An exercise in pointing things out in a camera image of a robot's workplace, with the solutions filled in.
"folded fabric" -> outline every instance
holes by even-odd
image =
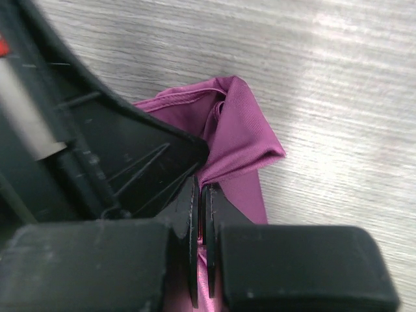
[[[210,154],[197,173],[200,187],[219,183],[227,199],[252,222],[267,223],[257,170],[283,158],[285,152],[242,79],[219,77],[170,88],[135,106],[206,140]],[[215,311],[206,271],[205,250],[200,246],[198,312]]]

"fabric fold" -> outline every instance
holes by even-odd
[[[197,173],[200,187],[219,183],[227,199],[252,222],[267,223],[257,170],[284,158],[285,152],[242,79],[218,77],[170,88],[135,106],[206,140],[210,154]],[[200,308],[196,311],[214,312],[214,302],[208,297],[204,259],[201,248]]]

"red object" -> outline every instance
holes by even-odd
[[[9,52],[8,45],[6,44],[6,40],[1,38],[0,35],[0,57],[5,56]]]

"gray wood surface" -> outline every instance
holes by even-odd
[[[239,75],[287,150],[261,171],[271,222],[354,224],[416,311],[416,4],[38,0],[129,101]]]

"wood grain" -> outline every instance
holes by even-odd
[[[416,311],[416,4],[38,0],[129,101],[239,75],[287,150],[261,171],[271,222],[354,224]]]

